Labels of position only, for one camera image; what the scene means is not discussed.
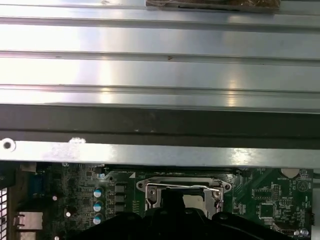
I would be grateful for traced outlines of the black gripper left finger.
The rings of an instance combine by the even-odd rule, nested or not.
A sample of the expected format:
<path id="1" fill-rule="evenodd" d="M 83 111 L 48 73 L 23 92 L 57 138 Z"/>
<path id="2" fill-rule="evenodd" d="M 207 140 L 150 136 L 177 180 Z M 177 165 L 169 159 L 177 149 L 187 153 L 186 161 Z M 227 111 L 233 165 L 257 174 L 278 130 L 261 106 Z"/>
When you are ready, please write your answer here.
<path id="1" fill-rule="evenodd" d="M 168 240 L 175 233 L 175 191 L 161 193 L 161 207 L 144 217 L 124 212 L 74 235 L 76 240 Z"/>

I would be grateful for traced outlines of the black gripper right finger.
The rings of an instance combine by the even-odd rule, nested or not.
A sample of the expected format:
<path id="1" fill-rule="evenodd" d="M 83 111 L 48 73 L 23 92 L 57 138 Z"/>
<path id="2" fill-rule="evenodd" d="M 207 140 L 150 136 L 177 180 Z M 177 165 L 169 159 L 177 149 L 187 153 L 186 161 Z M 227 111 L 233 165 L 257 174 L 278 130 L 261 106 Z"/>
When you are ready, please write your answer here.
<path id="1" fill-rule="evenodd" d="M 218 212 L 208 219 L 200 209 L 186 207 L 180 191 L 173 192 L 173 218 L 177 234 L 188 240 L 293 239 L 229 212 Z"/>

